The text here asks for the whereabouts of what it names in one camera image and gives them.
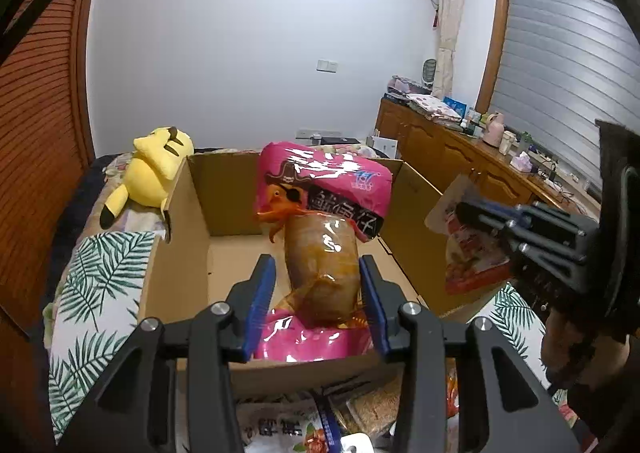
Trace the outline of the person's right hand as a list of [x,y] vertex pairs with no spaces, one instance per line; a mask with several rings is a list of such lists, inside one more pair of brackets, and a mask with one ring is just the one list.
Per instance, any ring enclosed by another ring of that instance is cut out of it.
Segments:
[[587,337],[558,310],[551,309],[542,338],[540,358],[552,386],[570,389],[584,385],[596,389],[623,372],[632,340],[620,343],[606,334]]

